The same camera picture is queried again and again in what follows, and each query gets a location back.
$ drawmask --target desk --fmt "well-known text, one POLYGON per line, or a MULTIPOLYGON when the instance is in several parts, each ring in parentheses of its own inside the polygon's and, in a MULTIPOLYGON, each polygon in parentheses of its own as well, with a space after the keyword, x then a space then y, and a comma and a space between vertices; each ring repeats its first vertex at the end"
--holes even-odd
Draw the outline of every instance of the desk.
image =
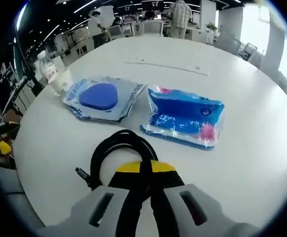
MULTIPOLYGON (((129 126, 155 149, 160 161, 173 165, 186 184, 195 184, 220 202, 237 222, 263 227, 287 198, 287 96, 264 73, 215 47, 173 38, 131 37, 107 43, 69 66, 76 79, 104 75, 196 92, 225 104, 224 130, 211 151, 144 135, 137 127, 137 104, 129 126), (210 76, 125 61, 156 60, 209 67, 210 76)), ((25 193, 46 225, 65 220, 71 207, 91 190, 75 173, 90 171, 100 142, 122 127, 82 122, 54 97, 48 85, 25 113, 13 144, 25 193)), ((116 168, 140 158, 115 151, 104 161, 107 185, 116 168)), ((149 208, 143 204, 137 236, 158 236, 149 208)))

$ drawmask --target black strap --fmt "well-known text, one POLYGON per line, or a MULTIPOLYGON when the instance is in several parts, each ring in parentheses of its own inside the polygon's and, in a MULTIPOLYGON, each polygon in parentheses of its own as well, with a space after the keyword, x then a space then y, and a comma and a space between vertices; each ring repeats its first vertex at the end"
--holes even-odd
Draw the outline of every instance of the black strap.
POLYGON ((76 169, 76 172, 87 182, 92 190, 102 185, 100 169, 105 157, 111 152, 121 148, 132 149, 142 157, 143 161, 140 173, 148 179, 147 183, 150 183, 152 177, 152 165, 150 160, 158 160, 157 154, 144 138, 138 136, 133 131, 125 129, 114 133, 101 142, 95 149, 90 164, 90 176, 83 170, 79 168, 76 169))

